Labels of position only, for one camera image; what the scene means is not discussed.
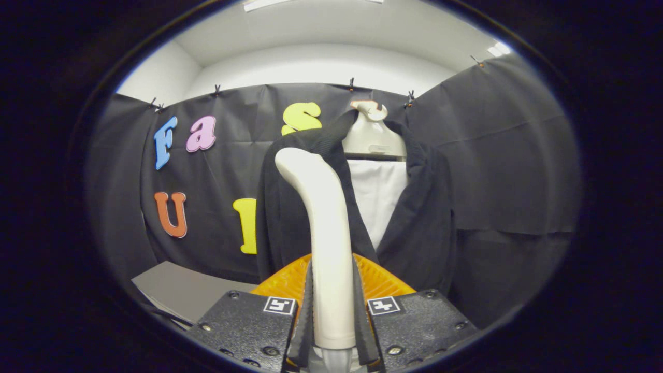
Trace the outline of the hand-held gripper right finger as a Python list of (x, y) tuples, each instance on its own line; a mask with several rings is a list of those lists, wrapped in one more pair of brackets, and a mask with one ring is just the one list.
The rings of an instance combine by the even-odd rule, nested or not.
[(353, 255), (358, 361), (369, 372), (402, 372), (443, 358), (479, 331), (440, 291), (416, 291)]

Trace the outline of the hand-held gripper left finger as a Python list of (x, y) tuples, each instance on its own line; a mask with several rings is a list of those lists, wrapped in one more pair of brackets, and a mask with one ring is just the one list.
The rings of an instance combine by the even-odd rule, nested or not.
[(313, 342), (311, 258), (291, 262), (253, 291), (227, 291), (187, 337), (253, 370), (305, 368)]

